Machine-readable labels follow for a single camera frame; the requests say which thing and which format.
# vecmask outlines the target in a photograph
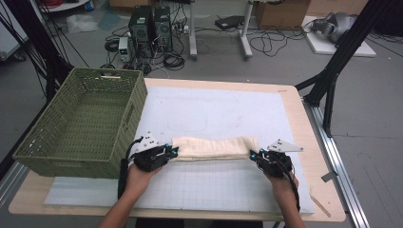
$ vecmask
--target table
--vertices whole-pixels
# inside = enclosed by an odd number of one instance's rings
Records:
[[[283,100],[287,118],[296,144],[304,144],[306,153],[299,154],[305,178],[310,184],[310,194],[316,212],[302,217],[307,221],[343,221],[344,209],[332,180],[324,182],[320,177],[327,174],[316,136],[310,125],[297,90],[290,85],[255,85],[240,83],[182,81],[165,79],[145,79],[148,86],[169,86],[188,88],[212,88],[278,93]],[[13,214],[30,215],[80,215],[103,216],[108,211],[104,207],[49,206],[44,204],[54,178],[40,177],[29,172],[22,186],[10,204]],[[145,210],[133,209],[131,217],[183,218],[183,219],[253,219],[281,220],[279,216],[263,213],[184,211],[184,210]]]
[[[245,51],[245,59],[253,56],[251,47],[249,46],[248,39],[246,38],[246,32],[249,26],[249,19],[251,18],[252,8],[254,1],[247,1],[245,17],[243,21],[242,30],[240,30],[240,41]],[[190,26],[189,26],[189,49],[190,57],[196,59],[198,56],[198,49],[196,45],[196,32],[195,32],[195,13],[194,13],[195,0],[190,0]]]

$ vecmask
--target white mat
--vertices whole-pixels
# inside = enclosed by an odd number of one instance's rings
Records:
[[[148,92],[136,139],[151,131],[160,143],[180,136],[255,136],[264,148],[278,138],[293,142],[278,94],[167,87],[149,87]],[[298,155],[289,155],[299,179],[301,213],[312,214]],[[45,204],[111,206],[116,190],[116,180],[56,178]],[[279,214],[269,180],[248,160],[170,162],[135,207]]]
[[[302,25],[317,19],[314,16],[305,16]],[[311,25],[307,26],[306,31],[311,30]],[[307,34],[307,40],[315,54],[334,54],[336,52],[335,44],[332,43],[326,36],[322,35],[320,31],[312,31]],[[355,52],[354,56],[359,57],[375,57],[376,53],[367,43],[362,42],[361,47]]]

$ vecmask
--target beige cloth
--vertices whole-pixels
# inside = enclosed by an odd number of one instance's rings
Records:
[[[179,147],[176,161],[247,159],[249,150],[259,151],[258,139],[254,137],[219,141],[180,137],[172,139],[172,145]]]

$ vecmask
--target hand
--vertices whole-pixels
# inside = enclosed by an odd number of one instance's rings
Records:
[[[162,167],[151,171],[144,172],[140,170],[136,164],[130,165],[128,169],[127,182],[125,187],[125,193],[131,196],[140,196],[145,192],[151,178],[156,175]]]
[[[291,187],[291,183],[287,179],[275,178],[268,174],[264,174],[273,185],[273,194],[275,195],[275,199],[278,203],[278,206],[281,207],[296,207],[297,200],[294,195],[293,188]],[[291,179],[294,180],[297,188],[299,185],[297,177],[290,172]]]

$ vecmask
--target person's left hand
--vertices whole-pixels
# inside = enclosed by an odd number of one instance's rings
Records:
[[[140,170],[136,164],[130,165],[128,169],[125,193],[133,196],[140,196],[142,193],[144,193],[151,178],[160,172],[161,169],[162,167],[151,172],[144,172]]]

